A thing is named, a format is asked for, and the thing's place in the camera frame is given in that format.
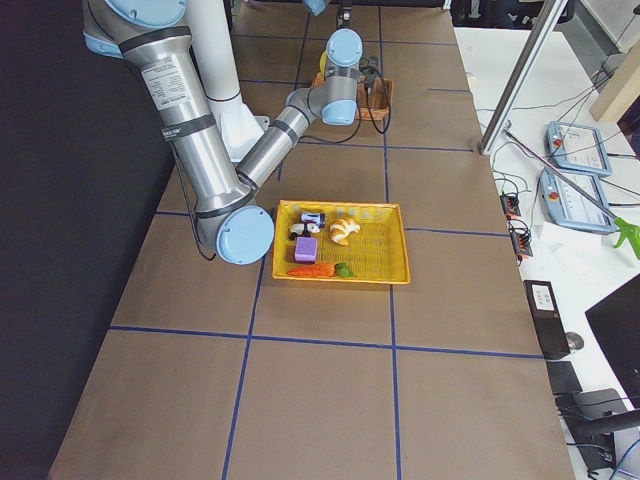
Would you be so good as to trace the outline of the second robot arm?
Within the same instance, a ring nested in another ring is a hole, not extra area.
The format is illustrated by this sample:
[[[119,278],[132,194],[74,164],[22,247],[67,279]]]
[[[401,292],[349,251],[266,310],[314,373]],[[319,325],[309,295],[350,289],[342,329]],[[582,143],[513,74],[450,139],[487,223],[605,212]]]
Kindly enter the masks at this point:
[[[347,28],[351,25],[353,9],[353,2],[351,0],[303,0],[302,3],[314,16],[319,16],[330,4],[336,4],[336,27],[340,29]]]

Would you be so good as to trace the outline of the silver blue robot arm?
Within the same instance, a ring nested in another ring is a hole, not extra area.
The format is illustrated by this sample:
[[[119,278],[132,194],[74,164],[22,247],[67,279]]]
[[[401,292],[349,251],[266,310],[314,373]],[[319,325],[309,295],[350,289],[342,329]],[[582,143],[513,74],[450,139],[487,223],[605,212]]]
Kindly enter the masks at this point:
[[[274,224],[255,195],[314,121],[353,122],[360,36],[337,29],[325,48],[323,84],[295,90],[262,126],[242,99],[222,2],[86,1],[83,18],[92,52],[139,70],[196,195],[188,209],[203,255],[237,265],[261,259]]]

